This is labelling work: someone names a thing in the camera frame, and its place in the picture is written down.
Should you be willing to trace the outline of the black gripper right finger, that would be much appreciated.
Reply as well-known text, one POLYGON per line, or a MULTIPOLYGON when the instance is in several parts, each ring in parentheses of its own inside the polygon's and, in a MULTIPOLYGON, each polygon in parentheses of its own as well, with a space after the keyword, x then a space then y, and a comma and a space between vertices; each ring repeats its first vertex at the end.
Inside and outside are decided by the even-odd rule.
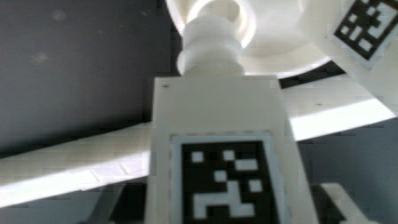
POLYGON ((311 185, 318 224, 378 224, 364 215, 337 183, 311 185))

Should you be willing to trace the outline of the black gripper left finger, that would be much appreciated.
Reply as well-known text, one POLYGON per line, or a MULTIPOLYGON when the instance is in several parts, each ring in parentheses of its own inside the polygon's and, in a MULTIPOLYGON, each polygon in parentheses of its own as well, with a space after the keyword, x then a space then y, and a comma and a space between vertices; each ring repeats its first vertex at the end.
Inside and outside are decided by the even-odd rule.
POLYGON ((146 185, 114 184, 101 195, 89 218, 82 224, 144 224, 146 185))

